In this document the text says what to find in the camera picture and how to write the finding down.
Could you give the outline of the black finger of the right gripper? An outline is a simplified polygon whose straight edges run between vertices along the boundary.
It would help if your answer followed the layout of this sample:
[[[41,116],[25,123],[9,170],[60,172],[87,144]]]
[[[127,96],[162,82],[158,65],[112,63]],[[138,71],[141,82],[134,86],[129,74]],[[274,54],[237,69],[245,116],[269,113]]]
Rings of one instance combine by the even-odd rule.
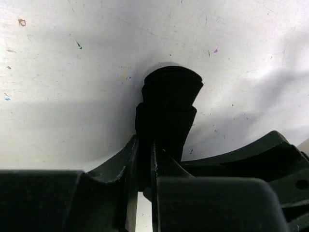
[[[234,151],[182,161],[191,174],[289,174],[302,169],[302,153],[277,131]]]
[[[278,196],[292,232],[309,230],[309,160],[302,153],[302,169],[289,174],[233,174],[262,179]]]

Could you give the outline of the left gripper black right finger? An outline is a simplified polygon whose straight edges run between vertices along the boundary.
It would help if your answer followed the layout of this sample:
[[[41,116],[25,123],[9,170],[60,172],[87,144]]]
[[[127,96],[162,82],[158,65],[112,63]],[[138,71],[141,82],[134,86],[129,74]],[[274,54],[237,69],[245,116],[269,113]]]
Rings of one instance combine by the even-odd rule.
[[[194,177],[159,144],[151,146],[155,232],[286,232],[279,200],[256,178]]]

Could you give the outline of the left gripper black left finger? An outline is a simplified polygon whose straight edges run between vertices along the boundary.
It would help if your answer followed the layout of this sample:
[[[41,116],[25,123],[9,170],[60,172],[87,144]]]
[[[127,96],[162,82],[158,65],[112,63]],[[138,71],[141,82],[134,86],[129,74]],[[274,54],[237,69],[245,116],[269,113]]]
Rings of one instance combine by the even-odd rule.
[[[136,229],[139,141],[97,168],[2,170],[3,232],[133,232]]]

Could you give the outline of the black ankle sock white cuff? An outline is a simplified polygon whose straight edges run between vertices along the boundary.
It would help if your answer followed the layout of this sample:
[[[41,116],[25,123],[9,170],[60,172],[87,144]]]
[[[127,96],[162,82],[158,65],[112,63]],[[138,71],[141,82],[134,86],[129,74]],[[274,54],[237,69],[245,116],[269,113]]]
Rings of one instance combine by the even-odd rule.
[[[159,142],[180,162],[183,147],[197,110],[193,103],[203,87],[196,72],[181,66],[152,71],[141,89],[143,101],[136,108],[135,130],[140,141],[138,190],[150,184],[150,148]]]

